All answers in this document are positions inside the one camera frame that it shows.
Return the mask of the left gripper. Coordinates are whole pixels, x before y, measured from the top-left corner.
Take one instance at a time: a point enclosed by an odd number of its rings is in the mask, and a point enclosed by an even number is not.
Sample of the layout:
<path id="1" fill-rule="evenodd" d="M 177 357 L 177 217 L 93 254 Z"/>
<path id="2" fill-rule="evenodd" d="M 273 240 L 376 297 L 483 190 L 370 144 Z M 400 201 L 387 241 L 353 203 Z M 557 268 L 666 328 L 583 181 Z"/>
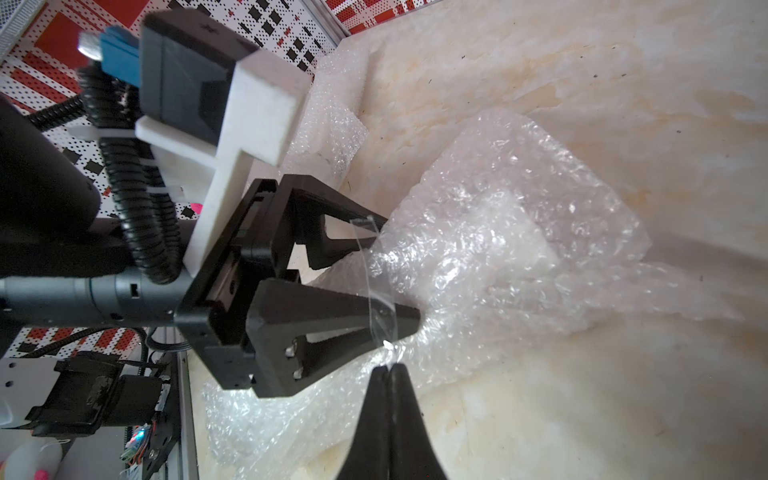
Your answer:
<path id="1" fill-rule="evenodd" d="M 200 82 L 193 103 L 213 127 L 213 175 L 184 264 L 193 282 L 175 322 L 218 383 L 261 398 L 293 396 L 381 344 L 410 336 L 419 310 L 299 284 L 296 244 L 315 270 L 373 244 L 332 239 L 326 219 L 377 232 L 387 219 L 310 175 L 277 180 L 309 77 L 195 10 L 179 10 L 176 73 Z"/>

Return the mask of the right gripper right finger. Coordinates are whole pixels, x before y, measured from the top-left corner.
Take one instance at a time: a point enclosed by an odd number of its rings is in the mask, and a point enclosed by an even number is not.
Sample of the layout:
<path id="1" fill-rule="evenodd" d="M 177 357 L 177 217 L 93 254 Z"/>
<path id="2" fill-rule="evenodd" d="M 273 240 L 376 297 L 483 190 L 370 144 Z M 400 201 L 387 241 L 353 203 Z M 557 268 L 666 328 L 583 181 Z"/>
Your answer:
<path id="1" fill-rule="evenodd" d="M 404 364 L 391 367 L 388 385 L 390 478 L 446 480 Z"/>

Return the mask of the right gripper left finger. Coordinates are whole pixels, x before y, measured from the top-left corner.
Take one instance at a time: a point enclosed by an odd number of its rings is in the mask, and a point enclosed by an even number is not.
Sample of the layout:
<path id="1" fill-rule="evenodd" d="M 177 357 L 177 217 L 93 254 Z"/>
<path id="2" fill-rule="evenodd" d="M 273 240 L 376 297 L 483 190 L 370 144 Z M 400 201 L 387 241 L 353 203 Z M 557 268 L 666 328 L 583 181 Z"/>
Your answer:
<path id="1" fill-rule="evenodd" d="M 389 369 L 373 369 L 349 452 L 338 480 L 389 478 Z"/>

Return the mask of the clear bubble wrap sheet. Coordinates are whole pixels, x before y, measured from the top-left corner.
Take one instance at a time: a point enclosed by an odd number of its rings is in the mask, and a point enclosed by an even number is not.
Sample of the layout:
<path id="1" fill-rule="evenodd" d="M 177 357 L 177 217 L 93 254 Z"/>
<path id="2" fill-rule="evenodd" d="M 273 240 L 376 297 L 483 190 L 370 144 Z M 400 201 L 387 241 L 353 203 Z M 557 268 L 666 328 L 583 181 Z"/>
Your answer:
<path id="1" fill-rule="evenodd" d="M 318 61 L 302 118 L 279 167 L 282 175 L 311 175 L 341 187 L 368 137 L 359 115 L 369 58 L 365 47 L 339 47 Z"/>
<path id="2" fill-rule="evenodd" d="M 533 120 L 483 111 L 374 245 L 314 281 L 362 302 L 373 350 L 288 397 L 205 386 L 212 454 L 239 479 L 290 477 L 350 437 L 380 365 L 403 362 L 430 391 L 613 316 L 735 317 L 691 276 L 648 262 L 651 244 L 616 192 Z"/>

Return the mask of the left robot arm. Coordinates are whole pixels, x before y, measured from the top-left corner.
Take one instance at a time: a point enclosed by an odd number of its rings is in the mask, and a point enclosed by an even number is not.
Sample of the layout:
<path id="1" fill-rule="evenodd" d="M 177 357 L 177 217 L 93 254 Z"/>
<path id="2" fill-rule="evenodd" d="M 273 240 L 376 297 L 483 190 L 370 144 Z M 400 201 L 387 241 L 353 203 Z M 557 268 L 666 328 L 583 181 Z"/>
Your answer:
<path id="1" fill-rule="evenodd" d="M 321 180 L 278 174 L 311 80 L 192 9 L 154 12 L 139 35 L 102 34 L 80 71 L 99 189 L 8 101 L 1 104 L 1 346 L 24 327 L 174 326 L 218 384 L 261 398 L 308 388 L 420 312 L 384 296 L 305 285 L 369 247 L 385 220 Z"/>

